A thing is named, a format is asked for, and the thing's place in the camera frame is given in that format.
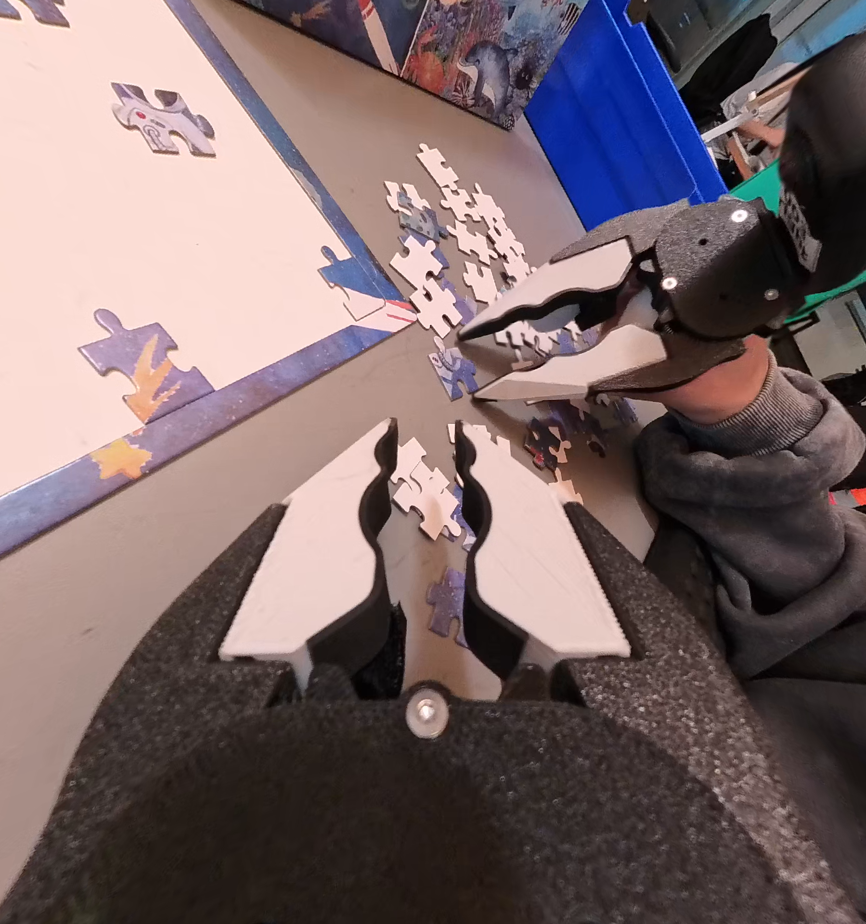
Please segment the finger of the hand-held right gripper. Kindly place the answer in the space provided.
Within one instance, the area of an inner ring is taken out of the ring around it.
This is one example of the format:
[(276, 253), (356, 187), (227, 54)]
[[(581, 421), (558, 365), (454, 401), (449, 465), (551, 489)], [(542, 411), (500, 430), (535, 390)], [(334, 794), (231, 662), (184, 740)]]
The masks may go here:
[(524, 401), (584, 398), (606, 379), (658, 364), (668, 358), (660, 334), (635, 325), (612, 330), (586, 351), (557, 355), (541, 365), (510, 372), (481, 387), (479, 401)]
[(521, 283), (497, 295), (458, 332), (462, 342), (498, 334), (526, 321), (539, 332), (553, 332), (572, 321), (595, 295), (617, 289), (633, 265), (626, 238), (537, 268)]

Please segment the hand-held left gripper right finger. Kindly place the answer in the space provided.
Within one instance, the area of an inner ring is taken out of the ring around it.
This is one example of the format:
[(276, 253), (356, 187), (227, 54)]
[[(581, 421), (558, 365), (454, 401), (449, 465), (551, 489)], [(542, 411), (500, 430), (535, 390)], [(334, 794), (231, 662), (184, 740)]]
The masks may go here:
[(463, 629), (502, 682), (521, 664), (628, 659), (632, 645), (572, 520), (585, 514), (482, 431), (454, 425), (467, 553)]

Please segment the blue framed puzzle board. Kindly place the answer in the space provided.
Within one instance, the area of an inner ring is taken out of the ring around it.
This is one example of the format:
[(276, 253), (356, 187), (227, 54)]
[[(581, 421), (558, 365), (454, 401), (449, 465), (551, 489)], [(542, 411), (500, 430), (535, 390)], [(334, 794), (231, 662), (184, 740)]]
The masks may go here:
[[(355, 326), (321, 248), (409, 304), (195, 2), (0, 17), (0, 558), (395, 332)], [(155, 154), (112, 82), (172, 90), (215, 157)], [(159, 323), (214, 392), (142, 424), (79, 347)]]

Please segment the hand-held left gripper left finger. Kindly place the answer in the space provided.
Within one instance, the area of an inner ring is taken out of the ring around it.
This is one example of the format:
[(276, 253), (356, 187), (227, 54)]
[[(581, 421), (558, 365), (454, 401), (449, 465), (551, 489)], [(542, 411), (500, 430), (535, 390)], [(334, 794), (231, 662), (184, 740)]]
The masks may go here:
[(280, 503), (221, 661), (285, 663), (305, 687), (320, 664), (354, 676), (382, 652), (392, 602), (379, 535), (398, 433), (396, 418), (383, 419)]

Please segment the person's right forearm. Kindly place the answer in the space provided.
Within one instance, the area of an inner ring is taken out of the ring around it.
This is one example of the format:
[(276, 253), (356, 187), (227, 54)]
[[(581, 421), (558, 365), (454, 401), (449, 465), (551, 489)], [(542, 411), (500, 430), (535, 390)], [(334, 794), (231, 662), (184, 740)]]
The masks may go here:
[(669, 411), (642, 430), (646, 499), (708, 549), (737, 676), (788, 666), (866, 683), (866, 515), (829, 500), (866, 438), (815, 379), (768, 368), (756, 398), (723, 422)]

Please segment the blue white puzzle piece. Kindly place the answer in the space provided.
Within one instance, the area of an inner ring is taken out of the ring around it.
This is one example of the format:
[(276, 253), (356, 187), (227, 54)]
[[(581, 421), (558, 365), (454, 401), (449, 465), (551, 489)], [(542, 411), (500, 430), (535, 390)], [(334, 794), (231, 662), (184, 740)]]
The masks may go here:
[(332, 248), (321, 248), (325, 265), (318, 269), (323, 282), (343, 297), (343, 305), (355, 326), (396, 332), (416, 321), (411, 305), (398, 297), (385, 297), (354, 257), (340, 260)]

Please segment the person's right hand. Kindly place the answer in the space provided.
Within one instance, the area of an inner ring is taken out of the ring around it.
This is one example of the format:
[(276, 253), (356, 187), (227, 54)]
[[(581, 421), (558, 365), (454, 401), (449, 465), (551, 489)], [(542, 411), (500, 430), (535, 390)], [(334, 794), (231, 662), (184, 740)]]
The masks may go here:
[(725, 422), (745, 410), (762, 391), (771, 369), (764, 341), (749, 346), (739, 358), (719, 364), (658, 399), (668, 410), (690, 422), (708, 426)]

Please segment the pile of jigsaw puzzle pieces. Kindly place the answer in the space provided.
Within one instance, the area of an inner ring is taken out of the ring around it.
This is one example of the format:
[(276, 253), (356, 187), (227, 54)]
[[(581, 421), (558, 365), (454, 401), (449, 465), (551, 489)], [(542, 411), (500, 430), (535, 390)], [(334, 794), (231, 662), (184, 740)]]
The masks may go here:
[[(437, 187), (439, 206), (429, 202), (409, 182), (386, 180), (386, 202), (396, 214), (403, 234), (400, 249), (389, 266), (409, 284), (409, 303), (417, 323), (433, 337), (434, 348), (428, 354), (432, 370), (450, 401), (471, 398), (484, 383), (484, 371), (462, 352), (455, 333), (462, 324), (471, 321), (499, 295), (525, 280), (534, 270), (526, 257), (526, 249), (510, 228), (505, 211), (478, 182), (473, 189), (462, 186), (462, 180), (447, 163), (442, 152), (424, 142), (419, 145), (417, 160)], [(451, 241), (460, 260), (453, 275), (461, 271), (464, 294), (449, 277), (450, 264), (442, 251), (443, 243)], [(534, 321), (518, 321), (508, 331), (494, 335), (498, 347), (512, 349), (515, 361), (512, 370), (522, 370), (527, 356), (532, 359), (555, 359), (577, 355), (579, 348), (593, 346), (596, 334), (577, 321), (568, 321), (546, 332), (534, 326)], [(581, 501), (574, 481), (565, 475), (570, 438), (578, 440), (600, 457), (607, 454), (607, 437), (616, 429), (637, 421), (634, 405), (624, 398), (551, 399), (540, 406), (542, 417), (524, 421), (523, 449), (533, 465), (551, 473), (547, 485), (562, 502)], [(418, 455), (419, 443), (407, 444), (405, 461), (416, 461), (405, 479), (393, 478), (398, 485), (394, 500), (405, 512), (421, 517), (421, 530), (429, 538), (439, 524), (439, 534), (462, 542), (462, 550), (470, 553), (476, 539), (462, 514), (462, 479), (456, 473), (446, 476), (438, 468), (429, 468), (424, 456)], [(467, 649), (462, 623), (460, 591), (464, 587), (462, 571), (447, 568), (438, 583), (427, 591), (427, 604), (432, 607), (429, 628), (441, 637), (451, 635), (456, 626), (455, 641)]]

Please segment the teal green panel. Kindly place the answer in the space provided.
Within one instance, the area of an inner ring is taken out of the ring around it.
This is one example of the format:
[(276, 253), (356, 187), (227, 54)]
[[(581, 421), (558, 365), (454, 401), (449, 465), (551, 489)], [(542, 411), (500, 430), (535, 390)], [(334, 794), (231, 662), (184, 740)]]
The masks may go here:
[[(741, 182), (735, 187), (731, 194), (744, 201), (762, 199), (764, 204), (774, 213), (777, 212), (778, 198), (780, 191), (780, 179), (777, 171), (777, 162), (770, 167), (765, 168), (759, 173), (753, 174), (750, 179)], [(808, 295), (804, 305), (807, 307), (818, 306), (825, 301), (831, 300), (839, 295), (853, 291), (866, 283), (866, 270), (855, 276), (854, 279), (847, 283), (832, 288), (831, 290)]]

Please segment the blue plastic bin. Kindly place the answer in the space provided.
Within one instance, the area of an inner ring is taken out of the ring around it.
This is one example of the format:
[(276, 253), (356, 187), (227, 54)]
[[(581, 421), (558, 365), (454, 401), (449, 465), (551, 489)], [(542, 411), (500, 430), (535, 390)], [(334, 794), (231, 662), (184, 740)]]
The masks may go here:
[(727, 194), (644, 25), (590, 1), (524, 110), (583, 227)]

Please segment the illustrated puzzle box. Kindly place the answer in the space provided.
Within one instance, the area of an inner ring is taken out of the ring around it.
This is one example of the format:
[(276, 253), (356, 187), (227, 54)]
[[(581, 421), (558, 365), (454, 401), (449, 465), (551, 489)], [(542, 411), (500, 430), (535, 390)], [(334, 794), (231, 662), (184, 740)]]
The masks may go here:
[(587, 1), (244, 1), (259, 13), (505, 130)]

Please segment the grey desk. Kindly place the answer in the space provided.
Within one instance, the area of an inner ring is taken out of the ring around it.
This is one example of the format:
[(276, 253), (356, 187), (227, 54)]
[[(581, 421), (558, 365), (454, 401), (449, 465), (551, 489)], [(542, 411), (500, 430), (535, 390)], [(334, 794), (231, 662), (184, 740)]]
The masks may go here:
[[(379, 260), (395, 244), (381, 183), (425, 183), (421, 142), (494, 197), (533, 263), (583, 233), (525, 120), (489, 125), (236, 2), (197, 7)], [(450, 403), (431, 349), (419, 326), (395, 334), (0, 560), (0, 823), (35, 837), (145, 631), (269, 502), (382, 418), (447, 473), (456, 418), (520, 439), (519, 406)]]

